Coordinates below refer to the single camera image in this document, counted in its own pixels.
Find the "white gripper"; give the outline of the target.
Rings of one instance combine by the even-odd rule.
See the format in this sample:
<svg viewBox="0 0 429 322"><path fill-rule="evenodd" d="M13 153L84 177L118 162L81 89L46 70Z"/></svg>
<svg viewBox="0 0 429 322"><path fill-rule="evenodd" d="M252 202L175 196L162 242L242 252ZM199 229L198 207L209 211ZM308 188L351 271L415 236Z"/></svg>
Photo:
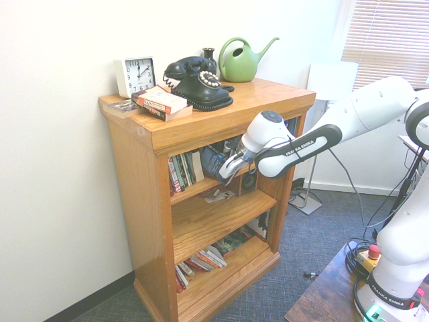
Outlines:
<svg viewBox="0 0 429 322"><path fill-rule="evenodd" d="M250 158L244 158L243 156L231 156L221 166L219 170L219 180L223 185L228 185L236 173L244 166L250 163Z"/></svg>

